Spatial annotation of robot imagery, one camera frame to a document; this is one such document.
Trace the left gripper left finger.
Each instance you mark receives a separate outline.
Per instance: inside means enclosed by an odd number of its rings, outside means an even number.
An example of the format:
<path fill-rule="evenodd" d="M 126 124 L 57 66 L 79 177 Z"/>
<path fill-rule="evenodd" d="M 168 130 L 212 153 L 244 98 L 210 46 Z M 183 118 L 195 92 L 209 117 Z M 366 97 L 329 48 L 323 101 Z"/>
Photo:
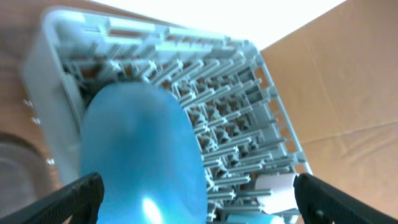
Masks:
<path fill-rule="evenodd" d="M 1 218 L 1 223 L 89 223 L 98 221 L 104 199 L 99 173 L 90 173 L 33 204 Z"/>

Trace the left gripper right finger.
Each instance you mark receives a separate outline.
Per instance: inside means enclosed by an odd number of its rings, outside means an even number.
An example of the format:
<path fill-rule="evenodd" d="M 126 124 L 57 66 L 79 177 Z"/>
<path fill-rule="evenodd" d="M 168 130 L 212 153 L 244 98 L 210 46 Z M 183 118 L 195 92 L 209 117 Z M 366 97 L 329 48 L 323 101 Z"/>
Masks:
<path fill-rule="evenodd" d="M 293 186 L 305 224 L 397 224 L 395 218 L 308 173 L 297 175 Z"/>

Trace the light blue plastic cup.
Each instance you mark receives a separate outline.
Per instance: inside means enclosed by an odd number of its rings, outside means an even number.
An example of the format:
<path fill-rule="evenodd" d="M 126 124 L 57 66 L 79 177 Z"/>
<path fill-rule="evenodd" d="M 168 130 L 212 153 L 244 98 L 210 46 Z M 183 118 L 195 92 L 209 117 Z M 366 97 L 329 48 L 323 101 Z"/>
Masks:
<path fill-rule="evenodd" d="M 247 224 L 284 224 L 284 219 L 276 215 L 266 214 L 230 214 L 227 222 Z"/>

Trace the dark blue plate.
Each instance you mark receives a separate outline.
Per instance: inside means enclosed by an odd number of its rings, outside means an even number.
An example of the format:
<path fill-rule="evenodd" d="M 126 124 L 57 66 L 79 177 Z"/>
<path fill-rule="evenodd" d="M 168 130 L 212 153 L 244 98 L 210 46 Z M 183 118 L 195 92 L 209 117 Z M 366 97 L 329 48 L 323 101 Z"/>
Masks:
<path fill-rule="evenodd" d="M 82 174 L 104 183 L 100 223 L 205 223 L 198 141 L 178 100 L 147 83 L 115 83 L 92 99 L 81 125 Z"/>

